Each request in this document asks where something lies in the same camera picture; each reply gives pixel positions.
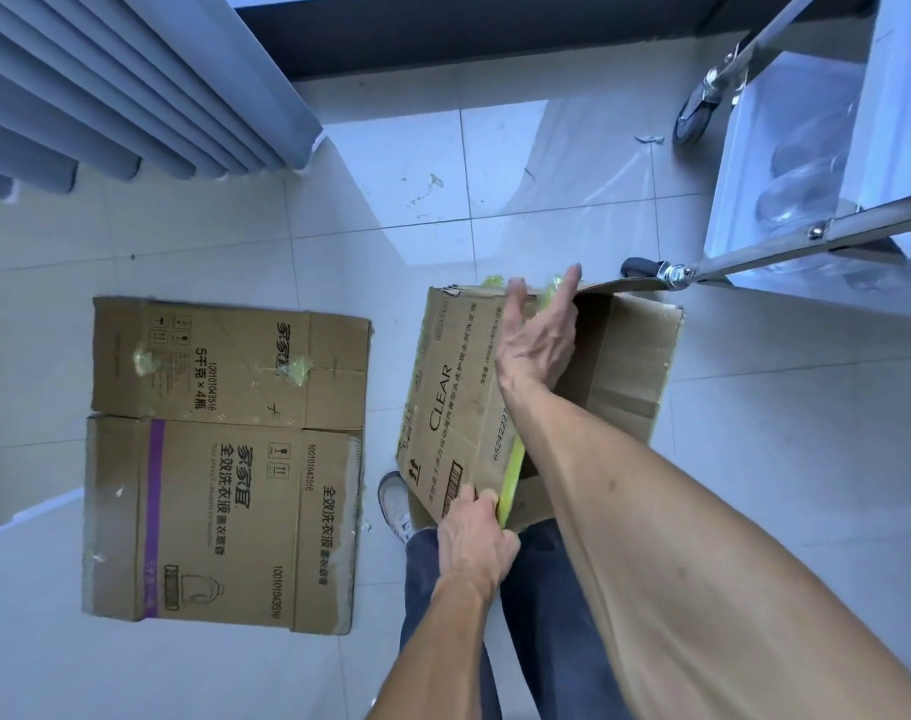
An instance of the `white sneaker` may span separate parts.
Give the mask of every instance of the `white sneaker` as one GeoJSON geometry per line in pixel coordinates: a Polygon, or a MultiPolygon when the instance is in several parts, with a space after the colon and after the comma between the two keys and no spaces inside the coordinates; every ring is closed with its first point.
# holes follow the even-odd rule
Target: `white sneaker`
{"type": "Polygon", "coordinates": [[[409,515],[409,486],[398,471],[387,473],[379,481],[378,507],[396,538],[407,544],[415,531],[409,515]]]}

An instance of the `jeans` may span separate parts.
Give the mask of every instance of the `jeans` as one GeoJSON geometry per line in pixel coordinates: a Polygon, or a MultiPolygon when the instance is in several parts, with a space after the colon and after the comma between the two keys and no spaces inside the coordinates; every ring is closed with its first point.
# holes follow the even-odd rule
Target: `jeans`
{"type": "MultiPolygon", "coordinates": [[[[542,720],[631,720],[555,520],[522,531],[501,585],[502,611],[522,676],[542,720]]],[[[400,650],[429,608],[439,578],[435,528],[405,546],[405,620],[400,650]]],[[[502,720],[486,647],[479,665],[483,720],[502,720]]]]}

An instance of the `hand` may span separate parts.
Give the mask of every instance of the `hand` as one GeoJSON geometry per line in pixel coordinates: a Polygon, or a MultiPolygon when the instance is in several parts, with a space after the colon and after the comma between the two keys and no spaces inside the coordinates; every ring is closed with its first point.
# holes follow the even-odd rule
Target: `hand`
{"type": "Polygon", "coordinates": [[[545,310],[529,320],[523,317],[528,292],[526,281],[512,278],[505,288],[505,310],[502,313],[502,337],[496,351],[499,386],[518,386],[534,381],[553,389],[569,366],[576,348],[576,305],[573,298],[579,289],[582,265],[566,270],[545,310]]]}
{"type": "Polygon", "coordinates": [[[463,483],[439,523],[440,576],[463,574],[486,604],[492,602],[519,553],[519,536],[502,530],[496,520],[498,502],[493,490],[483,490],[476,499],[476,489],[463,483]]]}

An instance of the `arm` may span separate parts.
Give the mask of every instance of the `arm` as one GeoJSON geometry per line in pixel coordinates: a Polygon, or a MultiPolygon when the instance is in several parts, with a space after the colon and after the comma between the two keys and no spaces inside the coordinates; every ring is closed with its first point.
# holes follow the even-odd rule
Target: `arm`
{"type": "Polygon", "coordinates": [[[555,396],[579,270],[522,320],[499,386],[638,720],[911,718],[911,675],[801,562],[649,447],[555,396]]]}
{"type": "Polygon", "coordinates": [[[369,720],[479,718],[486,613],[519,552],[496,522],[498,497],[463,484],[439,524],[440,578],[428,611],[378,692],[369,720]]]}

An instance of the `curtain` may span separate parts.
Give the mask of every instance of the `curtain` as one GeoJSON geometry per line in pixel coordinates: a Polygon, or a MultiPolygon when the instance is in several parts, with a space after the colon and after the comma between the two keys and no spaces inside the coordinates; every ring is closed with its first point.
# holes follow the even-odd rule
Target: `curtain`
{"type": "Polygon", "coordinates": [[[0,198],[305,169],[322,126],[226,0],[0,0],[0,198]]]}

